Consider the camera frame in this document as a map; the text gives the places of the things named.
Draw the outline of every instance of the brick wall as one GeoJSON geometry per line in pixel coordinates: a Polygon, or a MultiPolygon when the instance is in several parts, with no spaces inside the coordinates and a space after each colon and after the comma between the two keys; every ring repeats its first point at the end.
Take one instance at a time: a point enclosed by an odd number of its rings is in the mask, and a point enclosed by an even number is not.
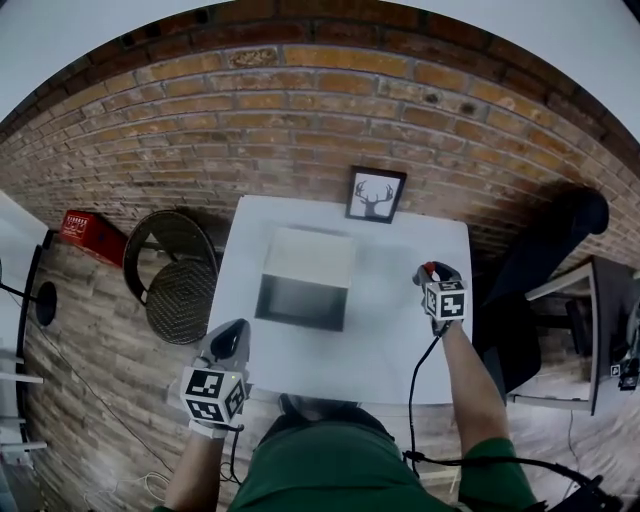
{"type": "Polygon", "coordinates": [[[151,211],[231,218],[243,194],[344,202],[349,166],[408,174],[401,210],[502,253],[568,184],[611,207],[590,253],[640,263],[636,141],[557,69],[449,18],[384,2],[235,2],[125,34],[0,126],[0,188],[57,228],[151,211]]]}

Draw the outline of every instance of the red case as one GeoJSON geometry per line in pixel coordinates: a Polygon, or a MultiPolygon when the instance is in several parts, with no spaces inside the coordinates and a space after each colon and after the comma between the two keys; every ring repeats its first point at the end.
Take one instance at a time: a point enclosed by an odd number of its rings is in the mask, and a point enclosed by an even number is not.
{"type": "Polygon", "coordinates": [[[95,213],[67,211],[60,237],[98,261],[122,268],[127,237],[95,213]]]}

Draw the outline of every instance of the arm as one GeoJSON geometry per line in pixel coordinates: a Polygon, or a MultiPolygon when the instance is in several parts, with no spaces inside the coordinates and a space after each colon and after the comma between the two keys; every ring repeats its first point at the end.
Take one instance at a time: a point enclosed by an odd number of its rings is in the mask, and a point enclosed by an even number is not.
{"type": "Polygon", "coordinates": [[[460,322],[454,322],[445,333],[444,353],[449,365],[462,455],[487,439],[509,439],[507,411],[498,388],[460,322]]]}
{"type": "Polygon", "coordinates": [[[165,507],[175,512],[215,511],[223,447],[224,439],[209,439],[191,432],[167,488],[165,507]]]}

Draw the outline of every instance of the floor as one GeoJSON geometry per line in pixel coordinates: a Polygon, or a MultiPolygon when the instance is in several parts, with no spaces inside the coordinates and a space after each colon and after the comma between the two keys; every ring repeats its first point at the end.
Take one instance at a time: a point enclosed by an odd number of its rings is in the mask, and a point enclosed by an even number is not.
{"type": "MultiPolygon", "coordinates": [[[[158,253],[145,253],[146,278],[163,264],[158,253]]],[[[117,480],[137,479],[150,471],[170,476],[188,430],[187,416],[172,405],[169,389],[192,361],[194,348],[158,339],[121,272],[74,247],[54,240],[43,255],[37,279],[51,280],[58,289],[55,321],[43,330],[30,321],[25,342],[28,372],[45,379],[44,385],[30,388],[27,418],[31,437],[49,443],[48,449],[34,453],[48,510],[149,510],[159,502],[143,482],[122,482],[116,493],[96,492],[113,490],[117,480]]],[[[382,421],[401,448],[408,446],[405,407],[364,407],[382,421]]],[[[243,413],[247,430],[238,444],[240,479],[252,450],[278,413],[275,396],[252,391],[243,413]]],[[[508,413],[520,456],[576,466],[568,444],[568,411],[512,404],[508,413]]],[[[459,454],[450,406],[417,407],[416,416],[419,450],[435,458],[459,454]]],[[[640,488],[640,393],[621,410],[597,418],[576,412],[573,420],[571,444],[580,470],[603,474],[607,491],[630,499],[640,488]]],[[[230,444],[228,440],[226,453],[230,444]]],[[[420,469],[430,492],[455,501],[456,471],[420,469]]],[[[526,472],[538,498],[550,504],[567,490],[568,482],[553,473],[537,468],[526,472]]],[[[154,494],[163,495],[161,481],[149,479],[148,484],[154,494]]],[[[234,485],[223,484],[218,510],[226,509],[235,491],[234,485]]]]}

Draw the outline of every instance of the picture frame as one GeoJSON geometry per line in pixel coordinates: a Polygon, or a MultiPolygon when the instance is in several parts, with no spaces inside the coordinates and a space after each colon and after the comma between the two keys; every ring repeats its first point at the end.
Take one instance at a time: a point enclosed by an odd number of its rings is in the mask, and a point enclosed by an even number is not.
{"type": "Polygon", "coordinates": [[[345,216],[348,219],[391,224],[406,181],[407,174],[404,172],[352,166],[345,216]]]}

